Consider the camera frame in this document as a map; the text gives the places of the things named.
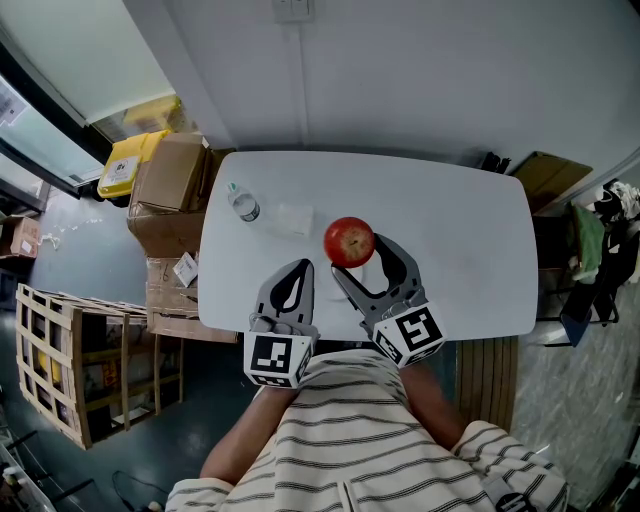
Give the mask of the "flat cardboard sheet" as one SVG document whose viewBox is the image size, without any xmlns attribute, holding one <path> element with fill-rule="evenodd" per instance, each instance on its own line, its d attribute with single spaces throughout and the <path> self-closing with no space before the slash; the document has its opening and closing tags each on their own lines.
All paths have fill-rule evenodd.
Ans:
<svg viewBox="0 0 640 512">
<path fill-rule="evenodd" d="M 512 173 L 522 185 L 532 215 L 538 214 L 593 168 L 549 153 L 534 151 Z"/>
</svg>

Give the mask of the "black power adapter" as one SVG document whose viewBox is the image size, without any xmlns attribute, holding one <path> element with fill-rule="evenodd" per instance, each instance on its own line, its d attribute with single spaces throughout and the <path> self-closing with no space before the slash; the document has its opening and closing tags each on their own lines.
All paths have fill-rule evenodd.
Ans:
<svg viewBox="0 0 640 512">
<path fill-rule="evenodd" d="M 510 164 L 510 158 L 502 158 L 493 152 L 488 152 L 481 163 L 480 169 L 491 173 L 505 174 Z"/>
</svg>

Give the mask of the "red apple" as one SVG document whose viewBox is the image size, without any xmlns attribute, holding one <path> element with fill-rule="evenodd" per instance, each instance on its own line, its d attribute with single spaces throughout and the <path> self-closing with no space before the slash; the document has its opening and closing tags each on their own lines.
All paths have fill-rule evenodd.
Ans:
<svg viewBox="0 0 640 512">
<path fill-rule="evenodd" d="M 324 234 L 324 251 L 338 267 L 364 265 L 375 250 L 375 234 L 371 227 L 356 217 L 342 217 L 332 222 Z"/>
</svg>

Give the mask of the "yellow flat cardboard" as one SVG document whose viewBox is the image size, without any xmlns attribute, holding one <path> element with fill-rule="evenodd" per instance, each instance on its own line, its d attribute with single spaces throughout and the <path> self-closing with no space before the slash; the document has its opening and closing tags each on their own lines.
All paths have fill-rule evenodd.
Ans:
<svg viewBox="0 0 640 512">
<path fill-rule="evenodd" d="M 175 131 L 184 119 L 181 100 L 167 95 L 126 110 L 123 125 L 142 132 Z"/>
</svg>

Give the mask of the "person's left forearm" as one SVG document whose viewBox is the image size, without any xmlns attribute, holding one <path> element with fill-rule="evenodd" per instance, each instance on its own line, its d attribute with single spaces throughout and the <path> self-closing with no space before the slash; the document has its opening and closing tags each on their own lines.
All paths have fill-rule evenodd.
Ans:
<svg viewBox="0 0 640 512">
<path fill-rule="evenodd" d="M 261 454 L 296 395 L 291 389 L 263 388 L 210 451 L 200 477 L 236 485 Z"/>
</svg>

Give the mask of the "wooden rack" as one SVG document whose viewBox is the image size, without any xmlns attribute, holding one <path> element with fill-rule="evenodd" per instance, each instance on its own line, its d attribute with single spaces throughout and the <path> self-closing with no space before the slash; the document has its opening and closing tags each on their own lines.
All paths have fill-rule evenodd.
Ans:
<svg viewBox="0 0 640 512">
<path fill-rule="evenodd" d="M 536 239 L 538 268 L 545 271 L 560 270 L 569 272 L 573 280 L 573 271 L 578 261 L 571 204 L 558 217 L 536 216 L 532 220 Z M 574 282 L 590 285 L 594 284 L 595 281 L 596 278 L 593 282 Z"/>
</svg>

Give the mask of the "person's striped shirt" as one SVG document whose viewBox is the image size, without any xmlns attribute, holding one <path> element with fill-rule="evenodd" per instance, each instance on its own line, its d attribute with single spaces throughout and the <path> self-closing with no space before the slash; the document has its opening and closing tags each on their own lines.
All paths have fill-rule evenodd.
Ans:
<svg viewBox="0 0 640 512">
<path fill-rule="evenodd" d="M 561 471 L 502 428 L 436 443 L 399 370 L 372 350 L 314 357 L 241 480 L 179 481 L 166 512 L 566 512 Z"/>
</svg>

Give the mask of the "person's right forearm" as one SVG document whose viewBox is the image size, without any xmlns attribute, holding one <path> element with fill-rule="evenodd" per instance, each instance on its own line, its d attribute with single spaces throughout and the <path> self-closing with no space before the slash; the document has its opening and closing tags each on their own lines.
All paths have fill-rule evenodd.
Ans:
<svg viewBox="0 0 640 512">
<path fill-rule="evenodd" d="M 445 397 L 434 373 L 427 365 L 415 363 L 400 369 L 399 375 L 413 416 L 436 443 L 451 451 L 467 424 Z"/>
</svg>

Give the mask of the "cardboard box white label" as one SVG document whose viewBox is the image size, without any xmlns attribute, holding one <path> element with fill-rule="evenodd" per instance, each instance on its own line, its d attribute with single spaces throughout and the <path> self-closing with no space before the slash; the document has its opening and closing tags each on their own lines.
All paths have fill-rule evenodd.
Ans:
<svg viewBox="0 0 640 512">
<path fill-rule="evenodd" d="M 29 258 L 38 255 L 40 223 L 25 216 L 0 219 L 0 259 Z"/>
</svg>

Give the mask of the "large labelled cardboard box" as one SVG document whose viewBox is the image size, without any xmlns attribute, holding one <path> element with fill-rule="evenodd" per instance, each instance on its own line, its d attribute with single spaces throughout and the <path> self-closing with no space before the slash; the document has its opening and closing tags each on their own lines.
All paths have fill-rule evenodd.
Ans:
<svg viewBox="0 0 640 512">
<path fill-rule="evenodd" d="M 148 258 L 146 281 L 147 326 L 158 335 L 234 344 L 235 331 L 205 326 L 198 313 L 198 276 L 185 288 L 173 272 L 180 258 Z"/>
</svg>

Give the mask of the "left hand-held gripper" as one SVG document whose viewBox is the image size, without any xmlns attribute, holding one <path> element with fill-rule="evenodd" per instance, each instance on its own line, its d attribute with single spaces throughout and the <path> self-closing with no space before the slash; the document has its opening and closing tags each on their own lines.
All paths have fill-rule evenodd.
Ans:
<svg viewBox="0 0 640 512">
<path fill-rule="evenodd" d="M 299 387 L 319 339 L 317 328 L 310 325 L 314 279 L 313 263 L 303 258 L 281 267 L 260 287 L 256 314 L 243 333 L 243 370 L 254 384 Z"/>
</svg>

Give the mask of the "wooden slat board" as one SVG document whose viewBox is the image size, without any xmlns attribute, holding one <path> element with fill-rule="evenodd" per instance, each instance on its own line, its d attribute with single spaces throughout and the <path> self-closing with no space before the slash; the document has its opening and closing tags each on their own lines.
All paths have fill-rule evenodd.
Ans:
<svg viewBox="0 0 640 512">
<path fill-rule="evenodd" d="M 511 429 L 518 351 L 517 336 L 456 343 L 455 403 L 465 421 Z"/>
</svg>

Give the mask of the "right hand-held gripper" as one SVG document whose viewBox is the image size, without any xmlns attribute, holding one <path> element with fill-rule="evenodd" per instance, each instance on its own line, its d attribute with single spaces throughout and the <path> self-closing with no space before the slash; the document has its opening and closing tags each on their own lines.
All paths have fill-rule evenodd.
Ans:
<svg viewBox="0 0 640 512">
<path fill-rule="evenodd" d="M 439 311 L 425 297 L 414 258 L 388 237 L 378 233 L 374 237 L 388 280 L 385 291 L 369 291 L 344 267 L 332 264 L 331 273 L 349 302 L 369 321 L 362 324 L 369 339 L 401 369 L 436 353 L 447 340 L 446 332 Z M 383 312 L 386 298 L 400 301 Z"/>
</svg>

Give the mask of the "glass door black frame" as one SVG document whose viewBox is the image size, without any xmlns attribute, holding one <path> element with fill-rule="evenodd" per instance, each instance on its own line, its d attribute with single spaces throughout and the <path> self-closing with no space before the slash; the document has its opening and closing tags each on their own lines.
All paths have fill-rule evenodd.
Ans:
<svg viewBox="0 0 640 512">
<path fill-rule="evenodd" d="M 97 183 L 111 149 L 0 31 L 0 155 L 74 198 L 100 202 Z"/>
</svg>

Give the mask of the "clear water bottle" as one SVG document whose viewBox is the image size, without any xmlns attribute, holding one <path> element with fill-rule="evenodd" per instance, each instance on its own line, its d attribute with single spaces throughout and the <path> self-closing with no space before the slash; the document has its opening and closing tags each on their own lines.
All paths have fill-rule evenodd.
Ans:
<svg viewBox="0 0 640 512">
<path fill-rule="evenodd" d="M 250 223 L 259 217 L 260 206 L 248 190 L 234 182 L 229 182 L 227 191 L 228 202 L 242 221 Z"/>
</svg>

